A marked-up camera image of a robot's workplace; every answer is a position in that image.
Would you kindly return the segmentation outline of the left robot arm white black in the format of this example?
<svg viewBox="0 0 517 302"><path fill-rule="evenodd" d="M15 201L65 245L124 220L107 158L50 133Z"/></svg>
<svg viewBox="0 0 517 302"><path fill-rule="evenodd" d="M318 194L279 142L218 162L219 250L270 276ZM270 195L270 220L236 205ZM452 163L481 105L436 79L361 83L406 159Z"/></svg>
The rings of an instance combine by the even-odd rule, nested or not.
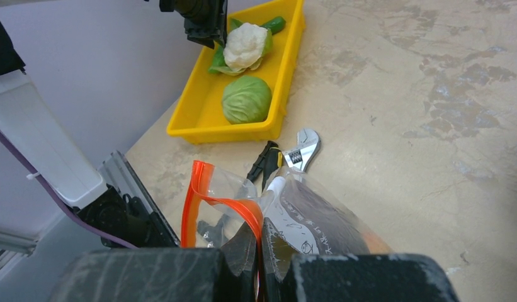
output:
<svg viewBox="0 0 517 302"><path fill-rule="evenodd" d="M110 188L43 102L1 22L0 141L59 203L82 210Z"/></svg>

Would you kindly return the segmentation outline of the purple eggplant toy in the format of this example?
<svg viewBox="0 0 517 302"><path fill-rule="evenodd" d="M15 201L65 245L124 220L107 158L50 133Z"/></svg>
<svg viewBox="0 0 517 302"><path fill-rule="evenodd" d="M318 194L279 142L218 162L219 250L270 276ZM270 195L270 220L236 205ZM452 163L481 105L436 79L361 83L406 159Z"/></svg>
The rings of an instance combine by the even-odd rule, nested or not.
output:
<svg viewBox="0 0 517 302"><path fill-rule="evenodd" d="M369 254L360 220L336 207L305 184L290 179L268 218L282 238L302 254Z"/></svg>

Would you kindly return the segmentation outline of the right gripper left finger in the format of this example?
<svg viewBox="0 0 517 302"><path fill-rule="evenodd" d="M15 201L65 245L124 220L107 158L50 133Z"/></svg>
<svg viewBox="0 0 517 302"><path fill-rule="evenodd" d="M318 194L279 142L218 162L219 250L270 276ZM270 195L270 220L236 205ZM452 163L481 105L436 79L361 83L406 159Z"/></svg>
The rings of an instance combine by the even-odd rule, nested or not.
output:
<svg viewBox="0 0 517 302"><path fill-rule="evenodd" d="M113 249L78 257L50 301L254 301L256 237L247 224L221 248Z"/></svg>

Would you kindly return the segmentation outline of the clear zip top bag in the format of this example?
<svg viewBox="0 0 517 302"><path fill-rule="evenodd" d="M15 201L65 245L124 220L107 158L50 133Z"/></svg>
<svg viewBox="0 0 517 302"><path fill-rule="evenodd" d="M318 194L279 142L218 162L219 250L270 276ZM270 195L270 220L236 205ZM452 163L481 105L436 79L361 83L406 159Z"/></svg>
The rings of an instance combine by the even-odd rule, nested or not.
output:
<svg viewBox="0 0 517 302"><path fill-rule="evenodd" d="M247 179L193 163L181 246L222 249L235 274L257 280L260 301L281 300L294 255L388 254L391 248L306 173L278 168L259 193Z"/></svg>

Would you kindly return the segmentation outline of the yellow plastic tray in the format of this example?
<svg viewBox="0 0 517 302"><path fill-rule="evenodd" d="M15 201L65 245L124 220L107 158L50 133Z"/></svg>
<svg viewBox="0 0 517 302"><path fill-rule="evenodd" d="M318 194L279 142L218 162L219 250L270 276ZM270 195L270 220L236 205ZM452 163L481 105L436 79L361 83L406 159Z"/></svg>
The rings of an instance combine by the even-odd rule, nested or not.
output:
<svg viewBox="0 0 517 302"><path fill-rule="evenodd" d="M281 16L286 27L273 35L273 49L257 70L247 76L264 80L272 91L268 117L261 123L232 125L222 113L222 94L234 77L210 74L207 69L215 51L203 47L167 126L168 135L190 143L274 140L280 136L287 114L288 94L305 28L303 1L268 1L231 13L231 18L261 25Z"/></svg>

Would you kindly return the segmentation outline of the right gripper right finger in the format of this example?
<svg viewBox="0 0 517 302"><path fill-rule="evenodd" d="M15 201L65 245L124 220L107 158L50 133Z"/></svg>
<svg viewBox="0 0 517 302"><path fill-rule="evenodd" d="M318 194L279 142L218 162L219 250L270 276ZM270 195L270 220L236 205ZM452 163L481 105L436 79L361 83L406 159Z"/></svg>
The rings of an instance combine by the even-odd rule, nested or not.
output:
<svg viewBox="0 0 517 302"><path fill-rule="evenodd" d="M316 255L262 231L266 301L458 301L444 270L420 254Z"/></svg>

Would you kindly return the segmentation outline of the red peach toy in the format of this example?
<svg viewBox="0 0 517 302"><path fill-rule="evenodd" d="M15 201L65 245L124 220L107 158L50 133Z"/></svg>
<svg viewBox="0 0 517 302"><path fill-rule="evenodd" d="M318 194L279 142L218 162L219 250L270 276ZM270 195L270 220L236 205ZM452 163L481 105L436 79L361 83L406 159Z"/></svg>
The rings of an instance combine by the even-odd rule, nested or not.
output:
<svg viewBox="0 0 517 302"><path fill-rule="evenodd" d="M371 254L389 254L393 252L391 247L376 233L363 232L361 235Z"/></svg>

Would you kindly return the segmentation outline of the green pepper toy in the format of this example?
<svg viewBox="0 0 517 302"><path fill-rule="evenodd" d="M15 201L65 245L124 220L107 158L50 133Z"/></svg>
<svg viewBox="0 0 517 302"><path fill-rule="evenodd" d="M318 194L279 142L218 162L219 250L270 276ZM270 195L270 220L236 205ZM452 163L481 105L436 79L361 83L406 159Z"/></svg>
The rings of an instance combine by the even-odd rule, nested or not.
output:
<svg viewBox="0 0 517 302"><path fill-rule="evenodd" d="M285 26L286 26L286 21L283 17L281 16L277 16L277 17L274 17L273 19L263 23L261 25L261 27L263 28L266 28L268 29L273 35L281 32Z"/></svg>

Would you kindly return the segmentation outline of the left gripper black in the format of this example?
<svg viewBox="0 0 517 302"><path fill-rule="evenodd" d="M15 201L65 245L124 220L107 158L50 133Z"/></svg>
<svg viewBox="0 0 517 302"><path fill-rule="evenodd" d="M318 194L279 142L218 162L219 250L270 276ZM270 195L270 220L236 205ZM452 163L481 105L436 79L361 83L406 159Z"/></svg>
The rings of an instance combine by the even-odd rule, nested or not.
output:
<svg viewBox="0 0 517 302"><path fill-rule="evenodd" d="M227 41L226 0L159 0L161 12L178 12L184 19L187 39L208 48Z"/></svg>

